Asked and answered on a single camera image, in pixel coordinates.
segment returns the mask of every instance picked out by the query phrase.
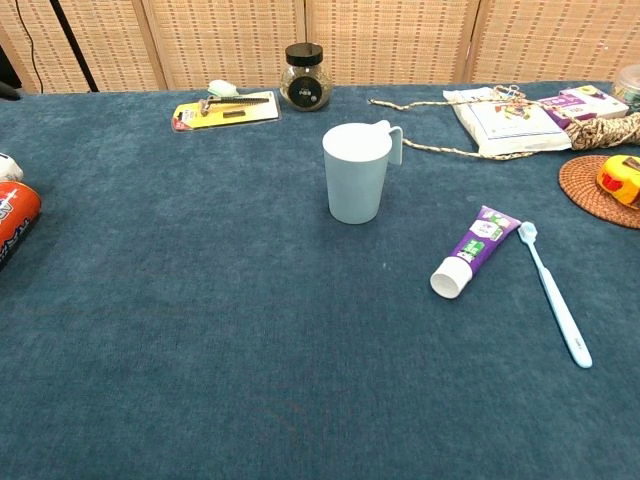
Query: jar lid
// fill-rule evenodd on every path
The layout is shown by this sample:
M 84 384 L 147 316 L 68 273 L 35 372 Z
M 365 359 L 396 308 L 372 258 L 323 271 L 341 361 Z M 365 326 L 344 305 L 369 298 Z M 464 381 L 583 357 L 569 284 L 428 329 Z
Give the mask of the jar lid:
M 313 67 L 322 62 L 322 47 L 315 43 L 294 43 L 286 48 L 285 53 L 287 63 L 294 67 Z
M 616 83 L 627 90 L 640 93 L 640 65 L 628 65 L 623 68 L 618 73 Z

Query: light blue toothbrush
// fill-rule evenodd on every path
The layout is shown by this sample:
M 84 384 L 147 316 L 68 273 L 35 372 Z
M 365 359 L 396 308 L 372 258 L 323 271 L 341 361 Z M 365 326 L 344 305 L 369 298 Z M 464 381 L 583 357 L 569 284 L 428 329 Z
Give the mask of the light blue toothbrush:
M 569 307 L 567 307 L 567 304 L 564 302 L 562 294 L 551 276 L 551 272 L 542 264 L 536 247 L 533 245 L 536 241 L 536 235 L 538 235 L 536 226 L 531 222 L 522 222 L 522 225 L 518 228 L 518 235 L 520 235 L 522 243 L 529 246 L 533 261 L 536 263 L 536 267 L 538 267 L 538 274 L 544 286 L 544 291 L 547 293 L 547 298 L 556 316 L 556 321 L 558 322 L 560 331 L 562 331 L 562 335 L 564 336 L 564 341 L 567 343 L 573 359 L 582 368 L 591 367 L 593 361 L 591 360 L 587 345 L 584 343 L 582 335 L 580 335 L 580 330 L 578 330 L 578 326 L 573 320 Z

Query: rope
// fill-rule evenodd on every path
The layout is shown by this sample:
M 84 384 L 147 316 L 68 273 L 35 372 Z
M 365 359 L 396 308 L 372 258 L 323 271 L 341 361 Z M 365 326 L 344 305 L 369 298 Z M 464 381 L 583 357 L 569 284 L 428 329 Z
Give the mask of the rope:
M 394 110 L 399 111 L 406 111 L 419 106 L 455 106 L 481 102 L 509 102 L 515 105 L 537 105 L 539 107 L 551 108 L 553 110 L 561 109 L 561 107 L 548 106 L 535 100 L 526 99 L 525 95 L 520 92 L 517 85 L 511 85 L 510 87 L 503 87 L 502 85 L 498 85 L 494 87 L 493 90 L 497 94 L 497 98 L 462 100 L 458 102 L 421 101 L 412 102 L 407 105 L 396 105 L 392 102 L 385 102 L 382 100 L 375 100 L 373 98 L 370 98 L 369 103 L 372 105 L 379 105 L 381 107 L 393 108 Z M 623 118 L 591 118 L 585 121 L 569 117 L 569 121 L 571 123 L 567 126 L 567 128 L 565 128 L 565 132 L 571 140 L 571 148 L 573 150 L 608 148 L 615 147 L 623 143 L 640 145 L 640 113 L 634 113 Z M 418 150 L 440 153 L 456 153 L 458 155 L 464 155 L 467 157 L 487 158 L 491 160 L 511 160 L 514 158 L 524 158 L 530 157 L 531 155 L 540 152 L 535 151 L 518 152 L 505 155 L 483 155 L 480 153 L 465 152 L 462 150 L 458 150 L 457 148 L 422 145 L 420 143 L 415 143 L 408 138 L 404 138 L 403 143 Z

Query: purple toothpaste tube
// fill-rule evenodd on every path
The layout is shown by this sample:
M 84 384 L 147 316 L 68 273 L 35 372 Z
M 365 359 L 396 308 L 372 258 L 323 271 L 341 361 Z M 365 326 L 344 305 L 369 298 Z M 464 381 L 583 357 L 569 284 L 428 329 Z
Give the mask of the purple toothpaste tube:
M 493 251 L 520 220 L 482 206 L 465 236 L 431 275 L 431 288 L 444 298 L 456 298 Z

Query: woven screen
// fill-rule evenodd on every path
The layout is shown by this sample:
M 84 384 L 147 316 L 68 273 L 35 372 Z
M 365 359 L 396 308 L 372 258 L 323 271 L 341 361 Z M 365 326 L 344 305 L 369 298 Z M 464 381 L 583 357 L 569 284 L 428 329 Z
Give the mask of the woven screen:
M 307 0 L 336 84 L 461 81 L 478 1 Z
M 87 81 L 49 1 L 21 1 L 20 11 L 33 38 L 35 63 L 44 92 L 87 92 Z M 0 43 L 23 89 L 39 92 L 40 83 L 31 63 L 31 45 L 13 1 L 0 1 Z
M 272 87 L 303 38 L 302 0 L 144 0 L 171 89 Z
M 166 87 L 139 0 L 60 0 L 60 5 L 98 90 Z
M 473 82 L 611 80 L 640 61 L 640 0 L 483 0 Z

